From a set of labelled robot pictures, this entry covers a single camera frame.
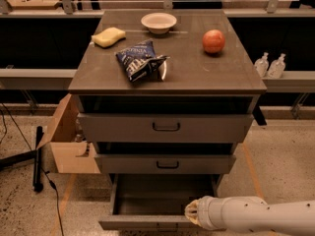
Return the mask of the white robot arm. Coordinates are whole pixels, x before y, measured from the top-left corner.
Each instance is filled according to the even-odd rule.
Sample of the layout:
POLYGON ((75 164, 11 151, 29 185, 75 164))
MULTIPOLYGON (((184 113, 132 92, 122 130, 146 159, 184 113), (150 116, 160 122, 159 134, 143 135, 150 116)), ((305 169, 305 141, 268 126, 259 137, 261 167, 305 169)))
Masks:
POLYGON ((185 216, 207 230, 237 233, 274 231, 290 236, 315 236, 313 201, 267 204, 259 197, 204 196, 185 208, 185 216))

